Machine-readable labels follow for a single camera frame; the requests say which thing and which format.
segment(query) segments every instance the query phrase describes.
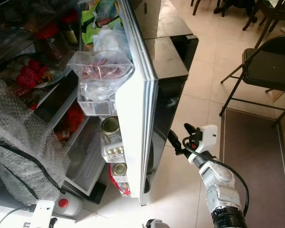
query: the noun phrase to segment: floor mat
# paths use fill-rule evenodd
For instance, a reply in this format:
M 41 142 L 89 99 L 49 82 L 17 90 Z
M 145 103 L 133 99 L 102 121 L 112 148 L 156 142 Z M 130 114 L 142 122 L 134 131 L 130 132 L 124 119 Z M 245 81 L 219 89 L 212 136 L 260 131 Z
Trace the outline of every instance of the floor mat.
M 220 160 L 248 185 L 248 228 L 285 228 L 285 150 L 279 127 L 271 128 L 273 122 L 232 109 L 222 117 Z M 236 188 L 244 208 L 245 190 L 239 180 Z

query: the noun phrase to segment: white bottle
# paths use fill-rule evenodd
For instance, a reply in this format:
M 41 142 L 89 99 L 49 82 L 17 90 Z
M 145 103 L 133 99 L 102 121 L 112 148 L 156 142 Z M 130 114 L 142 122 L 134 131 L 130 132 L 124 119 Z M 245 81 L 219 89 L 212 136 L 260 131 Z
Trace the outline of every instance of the white bottle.
M 82 208 L 82 201 L 78 197 L 66 192 L 60 194 L 55 202 L 54 212 L 59 215 L 75 217 Z

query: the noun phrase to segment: red bottle cap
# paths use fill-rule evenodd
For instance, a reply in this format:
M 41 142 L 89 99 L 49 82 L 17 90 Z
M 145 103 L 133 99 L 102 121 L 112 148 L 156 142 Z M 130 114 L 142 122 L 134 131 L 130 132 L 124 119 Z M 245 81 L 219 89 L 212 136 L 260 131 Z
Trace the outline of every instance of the red bottle cap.
M 61 199 L 58 202 L 59 207 L 66 208 L 68 206 L 68 200 L 67 199 Z
M 78 14 L 75 9 L 71 9 L 66 15 L 60 20 L 62 23 L 71 23 L 76 21 Z
M 42 29 L 38 33 L 36 33 L 35 38 L 36 39 L 47 39 L 47 38 L 55 35 L 57 32 L 58 32 L 57 24 L 50 23 L 44 29 Z

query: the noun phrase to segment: power cord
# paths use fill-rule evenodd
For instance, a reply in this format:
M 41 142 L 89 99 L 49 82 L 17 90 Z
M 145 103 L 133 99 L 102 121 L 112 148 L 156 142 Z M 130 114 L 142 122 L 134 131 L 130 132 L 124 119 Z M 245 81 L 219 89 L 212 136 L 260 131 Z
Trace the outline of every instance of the power cord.
M 207 156 L 204 156 L 200 153 L 197 153 L 195 152 L 193 149 L 191 149 L 187 144 L 186 144 L 186 140 L 190 139 L 190 137 L 186 137 L 182 140 L 182 144 L 184 145 L 184 147 L 190 151 L 191 153 L 207 160 L 207 161 L 210 161 L 210 162 L 213 162 L 214 164 L 218 164 L 218 165 L 221 165 L 227 169 L 229 169 L 232 173 L 234 173 L 234 175 L 236 175 L 236 177 L 242 182 L 244 188 L 245 188 L 245 192 L 246 192 L 246 202 L 245 202 L 245 207 L 244 207 L 244 210 L 243 210 L 243 214 L 244 214 L 244 217 L 245 215 L 247 214 L 247 211 L 248 211 L 248 207 L 249 207 L 249 190 L 248 190 L 248 186 L 246 185 L 244 179 L 241 177 L 241 175 L 239 175 L 233 168 L 231 168 L 230 166 L 220 162 L 220 161 L 217 161 L 217 160 L 214 160 L 213 158 L 215 157 L 212 157 L 212 158 L 209 158 Z
M 31 204 L 31 205 L 29 205 L 29 206 L 20 207 L 20 208 L 16 208 L 16 209 L 14 209 L 14 210 L 11 210 L 9 213 L 7 213 L 7 214 L 3 217 L 3 219 L 0 220 L 0 224 L 1 224 L 1 222 L 2 222 L 7 216 L 9 216 L 11 213 L 13 213 L 13 212 L 15 212 L 15 211 L 17 211 L 17 210 L 28 210 L 29 212 L 34 212 L 35 208 L 36 208 L 36 204 Z

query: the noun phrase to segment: metal chair leg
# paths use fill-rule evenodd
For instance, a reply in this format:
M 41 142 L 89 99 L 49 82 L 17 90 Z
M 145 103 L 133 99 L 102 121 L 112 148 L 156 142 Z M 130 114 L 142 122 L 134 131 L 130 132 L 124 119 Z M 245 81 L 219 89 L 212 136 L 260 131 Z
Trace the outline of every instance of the metal chair leg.
M 243 67 L 244 64 L 239 65 L 234 71 L 232 71 L 227 77 L 225 77 L 220 83 L 223 84 L 228 78 L 230 78 L 232 75 L 234 75 L 235 72 L 237 72 L 240 68 Z
M 274 124 L 272 125 L 273 127 L 277 125 L 278 122 L 281 121 L 281 119 L 285 116 L 285 110 L 283 111 L 283 113 L 279 116 L 279 118 L 276 119 L 276 121 L 274 122 Z
M 242 28 L 243 31 L 245 31 L 245 30 L 249 27 L 249 25 L 250 25 L 251 22 L 252 22 L 252 19 L 253 19 L 254 16 L 256 15 L 257 10 L 258 10 L 258 4 L 259 4 L 259 2 L 260 2 L 260 0 L 258 0 L 258 1 L 256 2 L 255 6 L 254 6 L 254 8 L 253 8 L 253 11 L 252 11 L 252 13 L 251 13 L 251 15 L 250 15 L 250 18 L 248 19 L 246 25 Z
M 279 20 L 275 20 L 275 21 L 272 23 L 272 25 L 271 25 L 270 29 L 268 30 L 268 32 L 272 32 L 278 22 L 279 22 Z
M 267 32 L 269 26 L 270 26 L 271 21 L 272 21 L 272 19 L 269 18 L 268 21 L 266 22 L 265 27 L 264 27 L 264 29 L 263 29 L 261 35 L 260 35 L 260 38 L 258 39 L 258 41 L 257 41 L 257 43 L 256 43 L 256 45 L 255 45 L 255 49 L 257 49 L 258 46 L 261 44 L 261 42 L 262 42 L 262 40 L 263 40 L 263 38 L 264 38 L 264 36 L 265 36 L 265 34 L 266 34 L 266 32 Z
M 261 22 L 259 23 L 259 26 L 263 25 L 265 21 L 266 21 L 266 17 L 264 17 L 264 18 L 261 20 Z
M 198 0 L 198 1 L 195 3 L 195 7 L 194 7 L 194 10 L 193 10 L 193 15 L 196 14 L 196 11 L 198 10 L 199 3 L 200 3 L 200 0 Z
M 268 89 L 268 90 L 265 90 L 265 93 L 268 93 L 270 91 L 272 91 L 273 89 Z
M 228 99 L 227 99 L 227 101 L 226 101 L 226 103 L 225 103 L 225 105 L 224 105 L 222 111 L 219 113 L 219 116 L 222 116 L 222 115 L 224 114 L 224 112 L 225 112 L 225 110 L 226 110 L 226 108 L 227 108 L 227 106 L 228 106 L 228 104 L 229 104 L 229 102 L 230 102 L 230 100 L 231 100 L 233 94 L 236 92 L 239 83 L 242 81 L 243 75 L 244 75 L 244 73 L 242 73 L 241 76 L 239 77 L 239 79 L 237 80 L 237 83 L 236 83 L 236 85 L 234 86 L 233 90 L 231 91 L 231 93 L 230 93 L 230 95 L 229 95 L 229 97 L 228 97 Z

